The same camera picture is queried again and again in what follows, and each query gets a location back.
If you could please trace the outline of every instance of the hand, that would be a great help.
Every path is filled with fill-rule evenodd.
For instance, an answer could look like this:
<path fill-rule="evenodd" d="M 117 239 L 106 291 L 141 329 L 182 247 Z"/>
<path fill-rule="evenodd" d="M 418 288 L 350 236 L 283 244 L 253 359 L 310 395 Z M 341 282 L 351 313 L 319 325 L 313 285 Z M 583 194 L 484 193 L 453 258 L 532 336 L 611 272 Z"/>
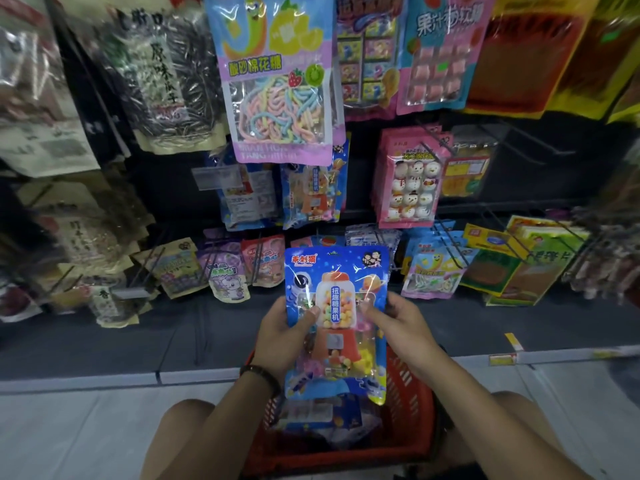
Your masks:
<path fill-rule="evenodd" d="M 391 348 L 414 375 L 423 378 L 430 357 L 434 351 L 440 352 L 441 348 L 414 303 L 391 291 L 387 300 L 388 315 L 367 300 L 360 302 L 360 312 L 385 332 Z"/>
<path fill-rule="evenodd" d="M 287 325 L 285 298 L 278 298 L 262 319 L 251 363 L 264 367 L 282 385 L 287 371 L 302 352 L 305 337 L 319 314 L 320 308 L 313 306 L 290 328 Z"/>

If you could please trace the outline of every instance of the right hand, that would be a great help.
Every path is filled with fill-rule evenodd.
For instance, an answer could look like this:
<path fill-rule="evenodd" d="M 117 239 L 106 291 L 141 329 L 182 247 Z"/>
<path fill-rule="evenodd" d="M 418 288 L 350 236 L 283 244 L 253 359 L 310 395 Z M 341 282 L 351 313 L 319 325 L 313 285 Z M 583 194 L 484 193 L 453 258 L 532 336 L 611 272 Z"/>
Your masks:
<path fill-rule="evenodd" d="M 360 312 L 385 333 L 389 345 L 398 357 L 409 366 L 414 375 L 421 377 L 434 352 L 442 350 L 414 303 L 391 291 L 387 300 L 388 314 L 382 313 L 366 300 L 360 303 Z"/>

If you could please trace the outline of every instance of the left hand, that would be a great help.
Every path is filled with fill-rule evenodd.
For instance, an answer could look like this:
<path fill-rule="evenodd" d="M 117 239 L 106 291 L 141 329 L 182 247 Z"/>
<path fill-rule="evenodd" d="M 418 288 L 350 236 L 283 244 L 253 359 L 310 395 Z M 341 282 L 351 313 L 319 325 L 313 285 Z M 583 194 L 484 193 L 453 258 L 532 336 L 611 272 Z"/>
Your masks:
<path fill-rule="evenodd" d="M 299 357 L 305 337 L 319 313 L 320 308 L 311 307 L 298 323 L 290 328 L 287 325 L 285 298 L 278 298 L 262 319 L 251 363 L 264 367 L 282 385 L 287 371 Z"/>

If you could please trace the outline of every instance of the floor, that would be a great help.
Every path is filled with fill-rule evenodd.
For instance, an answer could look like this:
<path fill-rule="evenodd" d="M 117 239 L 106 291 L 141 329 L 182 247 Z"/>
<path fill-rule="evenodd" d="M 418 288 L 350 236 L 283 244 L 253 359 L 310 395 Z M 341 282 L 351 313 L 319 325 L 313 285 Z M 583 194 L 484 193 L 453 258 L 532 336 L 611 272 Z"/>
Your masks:
<path fill-rule="evenodd" d="M 492 392 L 510 390 L 536 401 L 569 457 L 595 479 L 626 480 L 637 477 L 640 468 L 640 409 L 628 382 L 621 382 L 620 374 L 614 380 L 610 370 L 602 361 L 470 372 Z M 216 403 L 229 386 L 0 396 L 0 479 L 137 479 L 162 413 L 187 398 Z M 382 468 L 322 477 L 389 480 L 395 472 Z"/>

